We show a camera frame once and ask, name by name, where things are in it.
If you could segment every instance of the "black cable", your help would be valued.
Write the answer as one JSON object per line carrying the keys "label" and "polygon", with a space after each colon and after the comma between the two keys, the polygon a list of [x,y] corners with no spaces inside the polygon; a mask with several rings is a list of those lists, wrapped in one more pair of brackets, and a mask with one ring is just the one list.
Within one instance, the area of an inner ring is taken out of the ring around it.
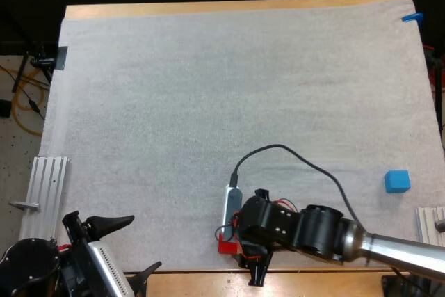
{"label": "black cable", "polygon": [[422,288],[420,285],[418,285],[416,282],[411,281],[409,278],[406,278],[400,271],[398,271],[397,268],[391,267],[392,271],[400,277],[402,280],[404,280],[406,283],[412,285],[413,287],[417,288],[421,293],[425,294],[428,297],[432,297],[434,295],[430,295],[428,291],[426,291],[424,288]]}
{"label": "black cable", "polygon": [[[9,74],[9,76],[11,77],[11,79],[15,82],[15,78],[14,78],[14,76],[11,74],[11,72],[9,72],[7,69],[5,69],[3,66],[1,66],[0,65],[0,69],[2,69],[4,72],[6,72],[7,74]],[[29,106],[31,107],[31,109],[33,110],[33,111],[35,111],[37,114],[39,114],[39,116],[42,118],[42,120],[44,120],[45,121],[45,118],[43,117],[43,115],[40,113],[40,109],[39,109],[39,107],[37,106],[37,104],[35,103],[35,101],[34,100],[32,100],[31,99],[31,97],[29,96],[29,94],[22,88],[22,87],[19,87],[21,90],[22,90],[22,92],[26,95],[26,97],[28,98],[28,104],[29,104]]]}
{"label": "black cable", "polygon": [[234,237],[234,228],[233,228],[232,224],[224,224],[224,225],[218,226],[215,230],[215,239],[217,242],[219,242],[218,231],[221,230],[223,227],[231,227],[232,228],[232,235],[230,236],[230,238],[228,238],[228,240],[223,240],[223,242],[227,243],[228,241],[232,240],[232,238]]}
{"label": "black cable", "polygon": [[357,215],[355,214],[353,208],[351,207],[348,198],[346,197],[346,194],[343,190],[343,187],[341,186],[339,180],[336,179],[336,177],[334,175],[332,175],[331,173],[329,173],[328,171],[322,169],[321,167],[318,167],[317,165],[314,165],[313,163],[311,163],[310,161],[306,160],[305,158],[303,158],[302,156],[300,156],[297,152],[295,152],[294,150],[292,150],[291,148],[283,145],[283,144],[271,144],[271,145],[266,145],[263,147],[260,147],[256,150],[251,151],[251,153],[247,153],[243,158],[241,158],[241,160],[236,164],[235,169],[232,173],[232,175],[230,176],[230,183],[229,186],[235,188],[236,185],[238,184],[238,169],[239,166],[241,166],[241,164],[250,156],[253,156],[254,154],[261,152],[261,151],[265,151],[265,150],[269,150],[269,149],[273,149],[273,148],[280,148],[283,150],[286,150],[287,152],[291,153],[293,156],[295,156],[296,158],[298,158],[299,160],[301,160],[303,163],[305,163],[306,165],[312,167],[314,170],[319,171],[320,173],[326,175],[327,177],[329,177],[338,187],[341,197],[343,198],[343,201],[345,202],[346,207],[348,208],[348,211],[350,213],[350,215],[353,217],[353,219],[357,222],[357,224],[363,228],[363,225],[360,223],[359,218],[357,217]]}

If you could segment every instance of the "wooden table edge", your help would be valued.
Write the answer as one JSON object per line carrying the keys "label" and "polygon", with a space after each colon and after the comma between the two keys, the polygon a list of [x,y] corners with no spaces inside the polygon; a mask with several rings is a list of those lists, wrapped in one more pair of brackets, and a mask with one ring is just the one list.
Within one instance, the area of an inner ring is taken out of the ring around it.
{"label": "wooden table edge", "polygon": [[203,1],[189,3],[116,3],[98,5],[69,5],[66,19],[103,17],[136,17],[185,13],[220,12],[230,10],[268,10],[276,8],[322,8],[373,3],[388,0],[248,0]]}

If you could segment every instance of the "gray felt surface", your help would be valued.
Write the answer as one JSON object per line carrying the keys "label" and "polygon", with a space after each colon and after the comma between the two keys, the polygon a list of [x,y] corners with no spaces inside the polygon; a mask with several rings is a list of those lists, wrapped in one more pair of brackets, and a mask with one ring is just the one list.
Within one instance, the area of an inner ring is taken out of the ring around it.
{"label": "gray felt surface", "polygon": [[[125,271],[230,269],[213,231],[235,163],[269,143],[334,173],[370,232],[417,240],[445,165],[411,0],[347,8],[66,19],[41,155],[71,158],[63,214],[134,214],[105,240]],[[408,169],[412,189],[385,193]],[[240,170],[302,208],[344,212],[335,185],[279,150]],[[60,238],[66,240],[60,229]],[[325,266],[276,254],[272,266]]]}

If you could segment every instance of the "red object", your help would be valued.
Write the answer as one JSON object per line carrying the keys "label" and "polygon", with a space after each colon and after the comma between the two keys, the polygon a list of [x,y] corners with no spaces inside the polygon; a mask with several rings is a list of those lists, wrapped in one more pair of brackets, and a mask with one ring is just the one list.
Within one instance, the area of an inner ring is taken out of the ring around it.
{"label": "red object", "polygon": [[218,253],[220,254],[238,254],[238,242],[232,239],[231,241],[224,241],[223,234],[218,236]]}
{"label": "red object", "polygon": [[68,248],[71,248],[71,245],[68,243],[64,243],[63,245],[60,245],[59,247],[57,247],[57,250],[59,252],[63,251],[63,250],[67,250]]}

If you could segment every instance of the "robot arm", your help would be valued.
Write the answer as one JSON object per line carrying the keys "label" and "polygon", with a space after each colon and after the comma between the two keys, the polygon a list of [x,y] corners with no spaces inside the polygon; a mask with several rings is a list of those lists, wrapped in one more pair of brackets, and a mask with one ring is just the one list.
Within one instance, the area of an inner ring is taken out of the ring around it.
{"label": "robot arm", "polygon": [[[250,269],[250,285],[263,285],[277,247],[337,264],[364,257],[445,282],[445,248],[370,234],[335,209],[309,205],[295,212],[270,201],[266,190],[255,193],[219,238],[220,252],[234,255],[241,267]],[[231,233],[234,237],[228,240]],[[238,247],[229,249],[228,243]]]}

